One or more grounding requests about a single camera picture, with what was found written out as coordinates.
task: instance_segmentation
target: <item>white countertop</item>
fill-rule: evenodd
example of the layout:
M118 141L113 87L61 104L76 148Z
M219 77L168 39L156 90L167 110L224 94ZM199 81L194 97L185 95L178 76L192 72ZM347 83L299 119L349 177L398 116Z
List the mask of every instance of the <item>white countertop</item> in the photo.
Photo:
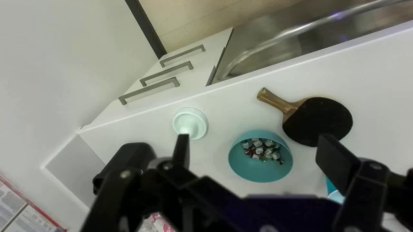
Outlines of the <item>white countertop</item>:
M287 100L323 95L343 103L353 127L341 140L357 155L384 162L402 172L413 166L413 21L274 64L126 117L85 127L81 137L104 161L127 141L147 141L157 155L170 155L175 137L171 117L184 106L209 119L205 137L190 141L190 170L209 175L239 195L249 193L312 193L325 195L314 148L296 144L281 128L281 113L256 100L263 86ZM294 166L278 181L251 183L237 176L227 153L243 131L265 128L281 135Z

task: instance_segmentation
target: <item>table tennis paddle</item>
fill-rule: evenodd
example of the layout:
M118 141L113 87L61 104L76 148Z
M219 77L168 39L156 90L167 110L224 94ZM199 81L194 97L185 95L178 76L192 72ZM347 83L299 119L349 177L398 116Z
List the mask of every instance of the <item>table tennis paddle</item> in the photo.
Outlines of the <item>table tennis paddle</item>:
M290 103L265 87L260 88L256 97L279 109L285 134L304 145L316 146L320 134L341 139L352 126L349 110L332 99L312 96Z

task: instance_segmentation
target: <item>sticker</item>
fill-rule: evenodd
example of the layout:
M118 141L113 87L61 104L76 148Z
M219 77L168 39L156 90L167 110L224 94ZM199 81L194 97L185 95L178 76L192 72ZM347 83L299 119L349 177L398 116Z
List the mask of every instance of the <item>sticker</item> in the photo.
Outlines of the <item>sticker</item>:
M37 210L27 204L23 211L11 221L5 232L63 232L55 226Z
M0 181L0 230L25 206L25 201Z
M1 232L64 232L50 216L0 176Z

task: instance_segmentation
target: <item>white cabinet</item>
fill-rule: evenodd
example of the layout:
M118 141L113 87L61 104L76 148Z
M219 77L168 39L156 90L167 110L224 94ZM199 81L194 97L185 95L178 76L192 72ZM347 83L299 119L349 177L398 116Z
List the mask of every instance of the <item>white cabinet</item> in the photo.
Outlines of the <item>white cabinet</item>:
M147 92L143 91L143 94L138 94L136 96L127 97L126 104L122 104L118 99L114 99L91 123L83 126L82 130L96 127L96 126L108 123L110 121L117 121L118 118L123 118L134 113L149 110L153 106L170 104L172 101L184 99L196 92L201 92L205 88L205 85L207 82L207 78L212 68L216 65L220 58L220 54L230 36L230 32L232 32L232 28L228 28L216 34L206 37L201 41L193 42L185 47L181 47L170 54L166 54L159 60L167 56L172 56L178 52L181 52L187 48L190 48L201 43L205 46L205 51L179 56L179 60L176 59L172 63L167 63L166 67L162 67L159 64L159 60L157 60L145 72L145 74L136 78L136 81L125 91L125 94L136 91L136 90L143 90L144 86L140 82L140 78L143 77L161 72L172 65L178 65L179 63L181 64L185 61L190 61L190 65L193 67L192 69L185 69L178 73L172 73L171 76L162 74L153 78L156 83L156 81L158 82L162 79L167 79L170 77L175 77L179 82L179 86L174 87L172 82L168 82L165 86L154 87Z

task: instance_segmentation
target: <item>paddle handle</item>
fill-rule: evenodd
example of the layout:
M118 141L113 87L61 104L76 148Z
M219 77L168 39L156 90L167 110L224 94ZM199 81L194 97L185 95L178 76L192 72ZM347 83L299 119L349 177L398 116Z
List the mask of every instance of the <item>paddle handle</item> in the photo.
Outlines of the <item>paddle handle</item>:
M260 101L264 101L264 103L270 104L274 108L279 109L283 114L290 114L291 112L294 112L296 109L296 105L294 105L292 103L289 103L289 101L283 100L282 97L274 95L273 92L270 92L265 87L261 87L258 91L256 97Z

